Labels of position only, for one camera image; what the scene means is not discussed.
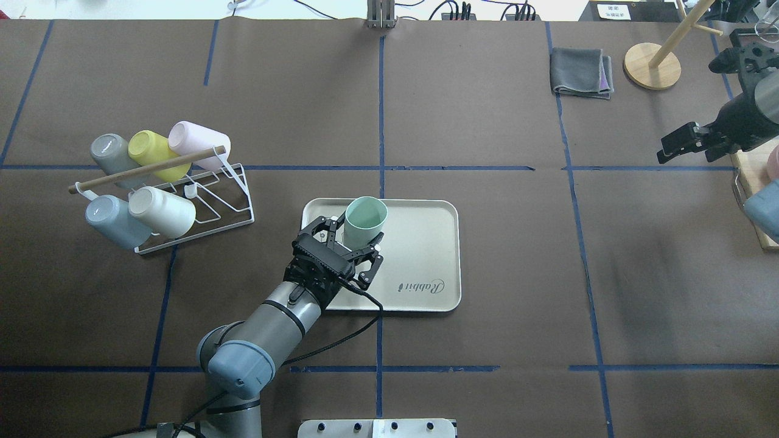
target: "folded cloth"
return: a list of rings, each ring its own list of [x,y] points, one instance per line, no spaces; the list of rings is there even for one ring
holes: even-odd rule
[[[555,93],[606,100],[614,93],[612,58],[601,49],[553,48],[549,78]]]

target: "pink cup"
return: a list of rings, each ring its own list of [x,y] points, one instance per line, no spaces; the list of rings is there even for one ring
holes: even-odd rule
[[[766,170],[768,170],[768,176],[772,180],[779,179],[779,146],[776,146],[768,156]]]

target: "brown table surface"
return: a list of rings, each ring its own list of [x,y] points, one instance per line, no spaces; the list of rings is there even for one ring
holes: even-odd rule
[[[303,206],[361,195],[454,204],[462,302],[280,370],[267,436],[375,417],[457,419],[461,436],[776,436],[779,255],[734,202],[728,158],[655,158],[728,100],[714,40],[675,49],[670,90],[619,68],[673,28],[0,21],[0,436],[180,421],[205,398],[198,341],[281,281]],[[553,44],[612,56],[613,98],[552,94]],[[67,187],[101,175],[100,134],[182,119],[231,137],[257,221],[123,252]],[[371,317],[327,313],[298,352]]]

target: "white label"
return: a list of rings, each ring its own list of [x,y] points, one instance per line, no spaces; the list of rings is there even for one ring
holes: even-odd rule
[[[598,5],[597,14],[604,19],[630,19],[628,5]]]

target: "white tray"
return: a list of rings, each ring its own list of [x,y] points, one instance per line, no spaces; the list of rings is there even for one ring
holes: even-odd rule
[[[303,209],[302,226],[319,216],[340,216],[352,200],[317,198]],[[449,312],[460,304],[460,221],[457,209],[438,200],[382,200],[389,214],[384,257],[368,292],[385,310]],[[340,241],[341,227],[336,234]],[[320,240],[324,233],[315,236]],[[367,269],[362,265],[358,272]],[[366,298],[341,291],[327,309],[376,310]]]

